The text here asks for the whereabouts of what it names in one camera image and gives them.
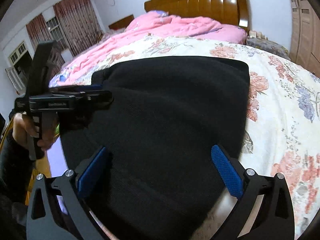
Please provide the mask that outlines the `person's left hand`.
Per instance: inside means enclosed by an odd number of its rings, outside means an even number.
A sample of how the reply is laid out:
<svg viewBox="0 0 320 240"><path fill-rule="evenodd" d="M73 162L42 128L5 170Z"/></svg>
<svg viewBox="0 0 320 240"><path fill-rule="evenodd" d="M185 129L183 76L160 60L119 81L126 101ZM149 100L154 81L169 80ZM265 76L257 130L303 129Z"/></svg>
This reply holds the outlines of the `person's left hand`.
<svg viewBox="0 0 320 240"><path fill-rule="evenodd" d="M24 148L28 148L28 137L37 137L33 120L25 114L16 113L12 121L12 136L14 140ZM42 130L42 139L38 141L37 145L43 152L50 149L54 144L56 127L57 119L54 118L52 123Z"/></svg>

